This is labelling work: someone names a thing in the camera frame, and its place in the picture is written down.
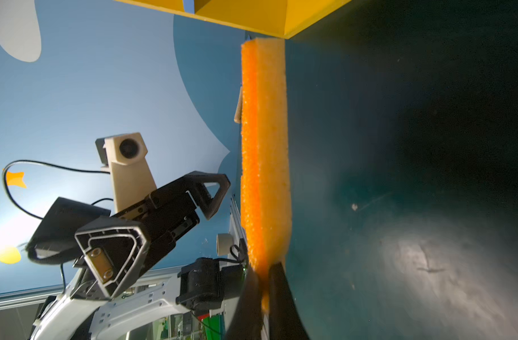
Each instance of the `screw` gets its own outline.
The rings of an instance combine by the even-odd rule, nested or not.
[[[100,248],[94,248],[92,251],[91,251],[91,257],[97,257],[98,255],[100,255],[100,253],[102,252],[102,249]]]
[[[104,272],[104,278],[106,280],[110,279],[113,276],[113,269],[108,269]]]

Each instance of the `sponge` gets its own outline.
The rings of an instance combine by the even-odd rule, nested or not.
[[[291,238],[285,44],[242,45],[242,226],[268,311],[268,272]]]

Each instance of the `camera lens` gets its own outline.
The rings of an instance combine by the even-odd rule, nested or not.
[[[119,144],[119,151],[123,155],[124,158],[134,158],[138,155],[140,151],[140,146],[133,139],[125,139]]]

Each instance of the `dark green table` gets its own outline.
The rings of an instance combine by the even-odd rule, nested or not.
[[[518,3],[360,1],[287,42],[312,339],[518,339]]]

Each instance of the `yellow container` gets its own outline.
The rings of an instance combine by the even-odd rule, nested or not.
[[[289,39],[350,0],[117,0]]]

